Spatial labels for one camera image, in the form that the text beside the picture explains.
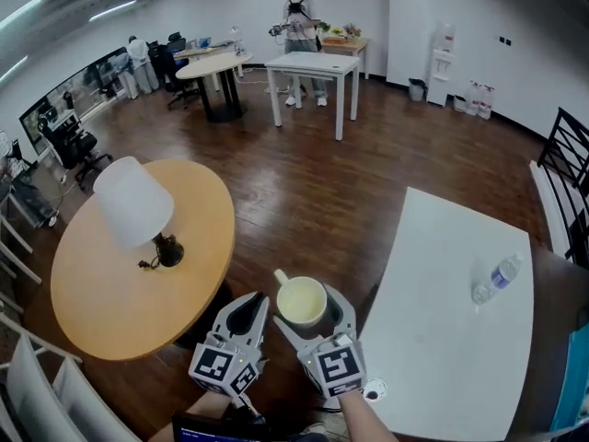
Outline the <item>white water dispenser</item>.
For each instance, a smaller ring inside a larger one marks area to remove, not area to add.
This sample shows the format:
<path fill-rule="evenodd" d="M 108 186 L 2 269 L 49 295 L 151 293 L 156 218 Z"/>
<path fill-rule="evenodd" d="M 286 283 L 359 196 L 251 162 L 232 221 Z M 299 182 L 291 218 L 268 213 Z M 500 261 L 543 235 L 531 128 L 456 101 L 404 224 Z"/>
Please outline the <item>white water dispenser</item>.
<path fill-rule="evenodd" d="M 436 22 L 427 81 L 427 101 L 443 107 L 450 93 L 450 81 L 455 60 L 456 27 L 452 24 Z"/>

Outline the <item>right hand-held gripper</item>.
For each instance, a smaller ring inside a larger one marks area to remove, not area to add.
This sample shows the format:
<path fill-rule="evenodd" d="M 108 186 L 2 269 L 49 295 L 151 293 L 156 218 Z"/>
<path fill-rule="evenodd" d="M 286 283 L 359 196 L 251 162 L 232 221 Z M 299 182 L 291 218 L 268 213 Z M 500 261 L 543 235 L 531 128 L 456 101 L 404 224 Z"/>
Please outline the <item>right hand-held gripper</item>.
<path fill-rule="evenodd" d="M 273 322 L 297 352 L 307 376 L 325 400 L 361 390 L 366 383 L 366 367 L 361 343 L 356 335 L 353 305 L 337 289 L 324 284 L 326 311 L 334 324 L 333 335 L 319 340 L 304 339 L 277 315 Z"/>

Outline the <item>wide dark window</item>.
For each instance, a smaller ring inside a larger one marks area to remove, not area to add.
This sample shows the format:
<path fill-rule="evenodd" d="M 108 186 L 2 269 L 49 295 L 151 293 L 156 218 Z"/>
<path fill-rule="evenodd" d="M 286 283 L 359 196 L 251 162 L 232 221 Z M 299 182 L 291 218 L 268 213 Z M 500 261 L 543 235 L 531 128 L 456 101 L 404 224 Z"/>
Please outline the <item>wide dark window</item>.
<path fill-rule="evenodd" d="M 38 99 L 19 117 L 20 124 L 38 155 L 47 148 L 38 129 L 40 116 L 54 122 L 66 111 L 74 110 L 82 118 L 123 92 L 114 59 L 124 53 L 127 50 L 120 47 L 83 67 Z"/>

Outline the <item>pale yellow cup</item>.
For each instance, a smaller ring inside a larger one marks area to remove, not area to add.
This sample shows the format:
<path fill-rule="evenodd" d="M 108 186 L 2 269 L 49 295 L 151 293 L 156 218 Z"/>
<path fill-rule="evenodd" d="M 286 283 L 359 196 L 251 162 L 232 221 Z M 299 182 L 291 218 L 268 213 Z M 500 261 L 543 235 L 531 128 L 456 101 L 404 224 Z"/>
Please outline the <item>pale yellow cup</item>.
<path fill-rule="evenodd" d="M 307 276 L 288 277 L 280 269 L 274 271 L 274 277 L 280 286 L 276 304 L 282 317 L 301 327 L 318 324 L 328 305 L 323 284 Z"/>

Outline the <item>person's right forearm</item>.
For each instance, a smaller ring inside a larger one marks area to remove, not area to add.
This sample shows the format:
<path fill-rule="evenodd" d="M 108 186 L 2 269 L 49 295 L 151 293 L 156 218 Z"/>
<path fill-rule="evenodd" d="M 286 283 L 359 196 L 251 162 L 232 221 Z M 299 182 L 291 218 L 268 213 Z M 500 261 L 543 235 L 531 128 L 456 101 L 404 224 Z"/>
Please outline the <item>person's right forearm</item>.
<path fill-rule="evenodd" d="M 351 442 L 398 442 L 360 391 L 344 393 L 338 400 Z"/>

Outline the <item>dark brown table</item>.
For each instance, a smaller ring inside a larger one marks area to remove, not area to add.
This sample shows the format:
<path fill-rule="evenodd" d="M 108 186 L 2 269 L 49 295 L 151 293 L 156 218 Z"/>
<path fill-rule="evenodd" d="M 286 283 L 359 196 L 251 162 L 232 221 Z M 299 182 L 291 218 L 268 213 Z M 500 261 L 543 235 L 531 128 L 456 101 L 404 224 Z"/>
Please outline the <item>dark brown table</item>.
<path fill-rule="evenodd" d="M 541 248 L 533 248 L 534 330 L 530 425 L 534 442 L 550 439 L 565 377 L 569 338 L 586 321 L 589 271 Z"/>

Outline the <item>white shade table lamp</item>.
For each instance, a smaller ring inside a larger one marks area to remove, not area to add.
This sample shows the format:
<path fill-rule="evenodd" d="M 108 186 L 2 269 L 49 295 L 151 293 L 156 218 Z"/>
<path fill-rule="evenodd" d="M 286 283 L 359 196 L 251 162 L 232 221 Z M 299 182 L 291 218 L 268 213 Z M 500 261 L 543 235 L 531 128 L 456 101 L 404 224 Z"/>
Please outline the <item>white shade table lamp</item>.
<path fill-rule="evenodd" d="M 111 163 L 98 175 L 93 191 L 121 250 L 154 245 L 156 256 L 139 261 L 140 268 L 171 268 L 181 262 L 183 246 L 175 236 L 163 234 L 174 213 L 174 200 L 136 158 Z"/>

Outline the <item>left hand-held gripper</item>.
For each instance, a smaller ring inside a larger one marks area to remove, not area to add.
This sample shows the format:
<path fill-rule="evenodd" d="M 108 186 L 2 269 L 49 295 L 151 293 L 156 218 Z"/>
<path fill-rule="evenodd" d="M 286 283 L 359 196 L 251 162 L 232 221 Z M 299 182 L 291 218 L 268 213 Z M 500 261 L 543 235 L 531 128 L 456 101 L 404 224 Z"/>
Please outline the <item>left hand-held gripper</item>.
<path fill-rule="evenodd" d="M 269 309 L 270 299 L 261 292 L 238 297 L 223 307 L 205 342 L 195 348 L 189 376 L 207 391 L 240 397 L 267 363 L 254 342 L 263 340 Z"/>

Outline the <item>person's left forearm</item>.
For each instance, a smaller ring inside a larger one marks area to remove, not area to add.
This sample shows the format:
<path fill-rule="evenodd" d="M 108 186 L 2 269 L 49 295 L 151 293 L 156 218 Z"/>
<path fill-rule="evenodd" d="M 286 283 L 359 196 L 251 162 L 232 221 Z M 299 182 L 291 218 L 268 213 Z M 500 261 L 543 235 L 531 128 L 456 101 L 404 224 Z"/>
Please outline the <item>person's left forearm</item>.
<path fill-rule="evenodd" d="M 221 419 L 227 408 L 232 403 L 232 398 L 213 391 L 207 391 L 197 400 L 188 410 L 187 413 Z"/>

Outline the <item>wooden side table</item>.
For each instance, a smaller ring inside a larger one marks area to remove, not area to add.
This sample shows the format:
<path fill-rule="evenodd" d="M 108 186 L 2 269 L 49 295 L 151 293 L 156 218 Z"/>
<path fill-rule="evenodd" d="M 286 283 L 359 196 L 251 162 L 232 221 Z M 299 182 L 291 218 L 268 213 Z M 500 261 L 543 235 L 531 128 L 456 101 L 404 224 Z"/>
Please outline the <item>wooden side table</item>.
<path fill-rule="evenodd" d="M 358 57 L 361 60 L 361 72 L 364 74 L 365 80 L 370 78 L 369 44 L 370 40 L 364 37 L 360 37 L 359 39 L 349 39 L 343 45 L 328 45 L 321 41 L 321 46 L 324 52 Z"/>

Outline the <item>clear plastic water bottle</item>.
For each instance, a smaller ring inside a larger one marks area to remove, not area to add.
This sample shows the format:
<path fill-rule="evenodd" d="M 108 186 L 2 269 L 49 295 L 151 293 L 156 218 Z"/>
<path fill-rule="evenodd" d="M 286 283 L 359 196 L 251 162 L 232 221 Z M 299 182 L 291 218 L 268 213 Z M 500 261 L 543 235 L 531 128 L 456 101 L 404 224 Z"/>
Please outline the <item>clear plastic water bottle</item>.
<path fill-rule="evenodd" d="M 481 260 L 475 260 L 471 268 L 471 299 L 477 306 L 492 300 L 506 288 L 519 274 L 523 264 L 520 252 L 503 258 L 492 270 L 487 269 Z"/>

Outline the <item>long ceiling tube light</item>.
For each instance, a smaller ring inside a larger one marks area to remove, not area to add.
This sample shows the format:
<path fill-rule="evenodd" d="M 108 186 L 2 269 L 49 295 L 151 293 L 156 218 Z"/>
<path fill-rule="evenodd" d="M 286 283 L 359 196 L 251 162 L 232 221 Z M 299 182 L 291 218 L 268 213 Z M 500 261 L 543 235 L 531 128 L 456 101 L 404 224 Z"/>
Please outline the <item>long ceiling tube light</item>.
<path fill-rule="evenodd" d="M 121 13 L 122 11 L 126 11 L 129 8 L 132 8 L 135 4 L 137 3 L 137 0 L 131 0 L 128 2 L 125 2 L 123 4 L 120 4 L 118 6 L 106 9 L 100 13 L 97 13 L 96 15 L 93 15 L 92 17 L 89 18 L 89 22 L 93 22 L 105 17 L 110 17 L 112 15 L 115 15 L 117 13 Z"/>
<path fill-rule="evenodd" d="M 0 31 L 8 28 L 11 24 L 15 23 L 21 17 L 26 16 L 29 12 L 36 9 L 42 3 L 43 0 L 29 0 L 26 4 L 20 6 L 18 9 L 16 9 L 0 21 Z"/>
<path fill-rule="evenodd" d="M 26 55 L 22 59 L 20 59 L 17 63 L 12 65 L 8 70 L 6 70 L 3 74 L 0 75 L 0 85 L 4 84 L 27 60 L 28 56 Z"/>

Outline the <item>white square table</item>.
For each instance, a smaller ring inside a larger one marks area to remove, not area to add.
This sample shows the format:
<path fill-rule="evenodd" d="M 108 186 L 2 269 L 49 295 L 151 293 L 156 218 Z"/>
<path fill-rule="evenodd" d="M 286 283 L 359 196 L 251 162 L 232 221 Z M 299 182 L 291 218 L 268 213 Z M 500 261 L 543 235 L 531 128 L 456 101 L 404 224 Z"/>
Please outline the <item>white square table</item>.
<path fill-rule="evenodd" d="M 281 127 L 282 117 L 280 103 L 276 91 L 275 75 L 283 73 L 294 78 L 295 106 L 302 107 L 299 77 L 309 77 L 321 80 L 335 80 L 337 85 L 335 139 L 340 142 L 343 138 L 345 79 L 352 74 L 352 98 L 350 120 L 357 119 L 359 89 L 360 89 L 360 58 L 322 52 L 290 52 L 265 64 L 269 89 L 271 92 L 271 108 L 274 125 Z"/>

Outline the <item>black screen device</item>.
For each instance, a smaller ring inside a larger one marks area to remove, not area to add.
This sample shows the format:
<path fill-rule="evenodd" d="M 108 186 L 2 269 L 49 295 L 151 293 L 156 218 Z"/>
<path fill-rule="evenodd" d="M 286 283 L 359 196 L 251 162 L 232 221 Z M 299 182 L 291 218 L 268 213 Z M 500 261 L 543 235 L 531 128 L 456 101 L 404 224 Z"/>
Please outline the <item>black screen device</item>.
<path fill-rule="evenodd" d="M 172 417 L 175 442 L 271 442 L 263 425 L 246 425 L 177 413 Z"/>

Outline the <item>blue plastic bin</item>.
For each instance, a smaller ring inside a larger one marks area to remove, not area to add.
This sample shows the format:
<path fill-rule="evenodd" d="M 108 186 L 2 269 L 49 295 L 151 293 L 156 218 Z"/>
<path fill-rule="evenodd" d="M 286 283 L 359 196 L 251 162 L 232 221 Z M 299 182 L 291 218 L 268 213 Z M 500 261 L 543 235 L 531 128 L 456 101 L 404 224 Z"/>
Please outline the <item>blue plastic bin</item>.
<path fill-rule="evenodd" d="M 567 361 L 551 432 L 589 422 L 589 322 L 569 336 Z"/>

